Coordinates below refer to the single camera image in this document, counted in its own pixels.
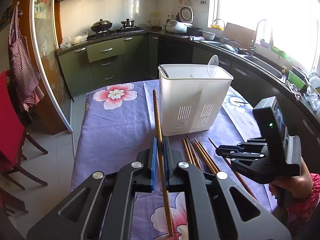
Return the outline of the person's right hand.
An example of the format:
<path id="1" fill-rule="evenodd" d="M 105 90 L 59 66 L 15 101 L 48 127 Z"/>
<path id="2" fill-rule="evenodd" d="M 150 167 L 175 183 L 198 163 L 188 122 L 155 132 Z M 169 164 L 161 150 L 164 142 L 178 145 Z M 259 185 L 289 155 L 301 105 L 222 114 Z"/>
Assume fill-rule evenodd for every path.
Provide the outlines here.
<path id="1" fill-rule="evenodd" d="M 312 193 L 313 182 L 311 174 L 303 158 L 301 158 L 301 172 L 297 177 L 278 177 L 268 186 L 273 196 L 278 195 L 280 188 L 291 192 L 296 199 L 305 199 Z"/>

